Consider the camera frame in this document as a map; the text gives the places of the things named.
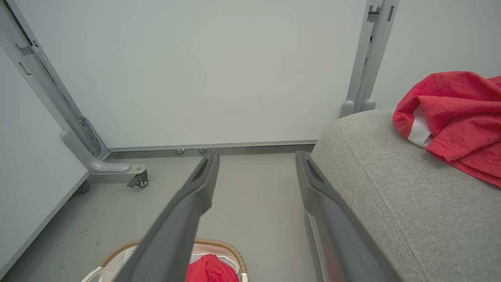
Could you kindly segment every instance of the fabric upholstery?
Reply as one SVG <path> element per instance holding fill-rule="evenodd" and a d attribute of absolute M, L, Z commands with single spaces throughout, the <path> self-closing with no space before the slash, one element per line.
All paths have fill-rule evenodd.
<path fill-rule="evenodd" d="M 404 139 L 393 112 L 335 121 L 315 163 L 404 280 L 499 280 L 501 190 Z"/>

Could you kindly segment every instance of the floor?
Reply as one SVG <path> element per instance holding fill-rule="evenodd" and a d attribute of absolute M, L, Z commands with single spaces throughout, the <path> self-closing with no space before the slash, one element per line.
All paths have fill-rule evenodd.
<path fill-rule="evenodd" d="M 284 148 L 221 150 L 212 208 L 197 230 L 197 237 L 236 247 L 253 281 L 315 279 L 295 155 Z M 75 194 L 64 205 L 4 282 L 80 281 L 114 248 L 146 233 L 201 156 L 191 150 L 180 156 L 126 153 L 114 159 L 146 164 L 148 186 L 94 179 L 88 193 Z"/>

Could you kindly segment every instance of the white panel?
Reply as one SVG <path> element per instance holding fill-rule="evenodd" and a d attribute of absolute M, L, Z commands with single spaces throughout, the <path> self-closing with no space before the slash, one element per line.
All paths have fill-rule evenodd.
<path fill-rule="evenodd" d="M 2 269 L 87 169 L 60 140 L 61 128 L 2 47 L 0 92 Z"/>
<path fill-rule="evenodd" d="M 317 139 L 365 0 L 16 0 L 109 148 Z"/>
<path fill-rule="evenodd" d="M 371 99 L 395 107 L 435 72 L 501 75 L 500 0 L 400 0 Z"/>

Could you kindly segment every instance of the metal stand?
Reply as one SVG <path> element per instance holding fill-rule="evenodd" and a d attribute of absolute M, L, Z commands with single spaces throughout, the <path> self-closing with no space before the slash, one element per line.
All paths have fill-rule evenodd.
<path fill-rule="evenodd" d="M 399 0 L 367 0 L 367 17 L 362 24 L 348 95 L 341 106 L 340 117 L 375 109 L 376 101 L 369 98 L 383 60 L 398 3 Z"/>
<path fill-rule="evenodd" d="M 106 163 L 100 161 L 82 145 L 80 139 L 69 129 L 61 133 L 61 140 L 63 140 L 64 144 L 66 144 L 92 175 L 131 175 L 132 179 L 127 186 L 144 188 L 148 185 L 146 165 Z"/>

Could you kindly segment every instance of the wheel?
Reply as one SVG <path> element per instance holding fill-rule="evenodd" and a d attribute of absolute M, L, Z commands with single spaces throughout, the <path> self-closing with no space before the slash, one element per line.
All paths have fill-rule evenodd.
<path fill-rule="evenodd" d="M 139 186 L 141 186 L 142 188 L 146 187 L 146 185 L 148 185 L 148 180 L 147 179 L 145 181 L 139 182 Z"/>
<path fill-rule="evenodd" d="M 84 194 L 84 193 L 87 193 L 89 190 L 91 189 L 91 185 L 89 183 L 89 181 L 84 181 L 80 187 L 78 187 L 77 189 L 77 194 Z"/>

